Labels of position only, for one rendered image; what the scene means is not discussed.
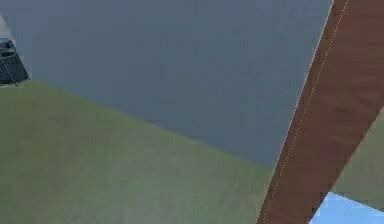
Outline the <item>brown wooden room door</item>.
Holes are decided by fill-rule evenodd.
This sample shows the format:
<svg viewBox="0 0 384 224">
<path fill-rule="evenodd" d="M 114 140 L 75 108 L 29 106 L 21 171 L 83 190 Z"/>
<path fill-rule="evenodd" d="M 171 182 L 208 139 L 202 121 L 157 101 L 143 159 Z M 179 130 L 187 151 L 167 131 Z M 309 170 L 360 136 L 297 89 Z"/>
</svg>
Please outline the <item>brown wooden room door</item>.
<svg viewBox="0 0 384 224">
<path fill-rule="evenodd" d="M 384 0 L 333 0 L 255 224 L 309 224 L 384 107 Z"/>
</svg>

